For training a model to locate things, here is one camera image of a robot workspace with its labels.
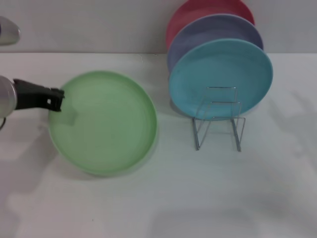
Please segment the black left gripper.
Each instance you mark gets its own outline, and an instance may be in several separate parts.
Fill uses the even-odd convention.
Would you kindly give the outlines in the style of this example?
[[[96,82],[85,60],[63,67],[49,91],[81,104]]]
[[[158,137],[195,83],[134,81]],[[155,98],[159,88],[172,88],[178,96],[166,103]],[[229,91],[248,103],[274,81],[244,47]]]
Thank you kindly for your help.
[[[64,90],[48,88],[21,79],[14,79],[13,86],[17,96],[16,110],[42,108],[61,112]]]

